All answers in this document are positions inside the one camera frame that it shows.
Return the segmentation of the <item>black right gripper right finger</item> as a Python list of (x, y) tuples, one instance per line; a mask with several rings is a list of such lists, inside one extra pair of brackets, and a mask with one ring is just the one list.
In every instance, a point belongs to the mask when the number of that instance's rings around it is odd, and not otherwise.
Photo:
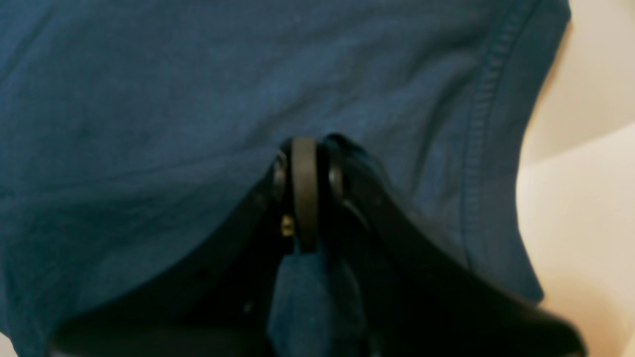
[(417, 228), (342, 135), (322, 141), (327, 246), (352, 271), (363, 357), (584, 357), (562, 318), (486, 282)]

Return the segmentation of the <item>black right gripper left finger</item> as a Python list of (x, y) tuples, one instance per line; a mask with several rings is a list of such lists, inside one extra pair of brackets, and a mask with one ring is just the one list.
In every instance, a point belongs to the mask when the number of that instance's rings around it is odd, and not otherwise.
[(293, 240), (290, 151), (221, 226), (139, 288), (61, 324), (52, 357), (273, 357), (265, 325), (278, 266)]

